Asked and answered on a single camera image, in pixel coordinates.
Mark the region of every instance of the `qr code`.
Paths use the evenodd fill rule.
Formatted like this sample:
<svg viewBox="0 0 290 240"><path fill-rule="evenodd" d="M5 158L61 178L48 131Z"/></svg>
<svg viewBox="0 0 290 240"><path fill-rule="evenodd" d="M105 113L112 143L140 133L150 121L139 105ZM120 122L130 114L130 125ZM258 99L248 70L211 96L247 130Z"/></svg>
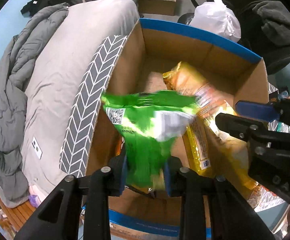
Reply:
<svg viewBox="0 0 290 240"><path fill-rule="evenodd" d="M125 114L125 108L106 108L106 114L113 124L121 124Z"/></svg>

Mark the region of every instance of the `gray bedsheet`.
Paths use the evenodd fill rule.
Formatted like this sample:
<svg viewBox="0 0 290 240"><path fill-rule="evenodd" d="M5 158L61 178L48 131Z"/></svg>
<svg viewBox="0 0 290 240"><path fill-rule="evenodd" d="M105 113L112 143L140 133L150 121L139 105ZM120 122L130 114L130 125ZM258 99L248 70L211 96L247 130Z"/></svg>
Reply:
<svg viewBox="0 0 290 240"><path fill-rule="evenodd" d="M40 10L13 37L0 60L0 186L8 200L18 199L28 190L20 169L27 111L23 85L32 75L36 58L67 15L66 4Z"/></svg>

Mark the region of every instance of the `yellow snack package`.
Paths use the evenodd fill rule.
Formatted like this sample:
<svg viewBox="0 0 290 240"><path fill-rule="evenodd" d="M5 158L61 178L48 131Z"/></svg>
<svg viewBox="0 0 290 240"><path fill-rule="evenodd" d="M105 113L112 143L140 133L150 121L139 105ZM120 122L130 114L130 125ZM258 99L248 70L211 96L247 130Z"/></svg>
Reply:
<svg viewBox="0 0 290 240"><path fill-rule="evenodd" d="M197 114L199 118L187 128L183 136L190 168L206 177L223 174L233 185L253 189L258 183L248 176L246 143L220 131L215 124L215 117L219 113L236 115L222 94L203 75L185 62L179 62L172 71L164 73L163 79L168 89L176 90L182 95L196 96L196 103L200 107ZM207 160L209 158L202 122L216 135L213 141L221 152L216 163L217 167L209 167L210 170L213 168L213 171L209 171L209 168L204 170L204 156L207 156Z"/></svg>

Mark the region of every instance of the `chevron patterned box panel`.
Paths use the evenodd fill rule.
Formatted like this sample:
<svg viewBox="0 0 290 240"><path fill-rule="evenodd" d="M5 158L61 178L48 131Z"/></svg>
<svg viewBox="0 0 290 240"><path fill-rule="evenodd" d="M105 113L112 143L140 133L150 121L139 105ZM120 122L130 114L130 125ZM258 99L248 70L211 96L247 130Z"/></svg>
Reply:
<svg viewBox="0 0 290 240"><path fill-rule="evenodd" d="M109 36L98 47L78 88L61 148L59 168L76 177L85 175L89 147L100 108L100 96L127 40Z"/></svg>

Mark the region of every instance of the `metal bolt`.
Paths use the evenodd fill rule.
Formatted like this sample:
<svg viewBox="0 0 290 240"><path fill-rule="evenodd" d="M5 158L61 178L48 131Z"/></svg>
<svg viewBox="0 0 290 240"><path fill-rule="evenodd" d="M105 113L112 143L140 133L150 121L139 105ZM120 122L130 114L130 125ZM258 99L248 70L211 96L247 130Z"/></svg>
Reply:
<svg viewBox="0 0 290 240"><path fill-rule="evenodd" d="M226 178L223 176L223 175L218 175L216 176L216 179L219 181L219 182L223 182L226 180Z"/></svg>
<svg viewBox="0 0 290 240"><path fill-rule="evenodd" d="M263 155L266 152L266 150L261 146L257 146L254 151L257 155Z"/></svg>
<svg viewBox="0 0 290 240"><path fill-rule="evenodd" d="M71 181L73 181L74 180L74 176L73 175L67 175L66 177L65 177L65 181L66 182L71 182Z"/></svg>
<svg viewBox="0 0 290 240"><path fill-rule="evenodd" d="M103 173L107 173L107 172L110 172L111 168L108 167L108 166L104 166L100 169Z"/></svg>
<svg viewBox="0 0 290 240"><path fill-rule="evenodd" d="M256 124L251 124L250 125L250 129L257 130L258 129L258 126Z"/></svg>
<svg viewBox="0 0 290 240"><path fill-rule="evenodd" d="M181 167L181 168L180 168L180 172L181 172L181 173L189 172L189 168L187 168L187 167Z"/></svg>

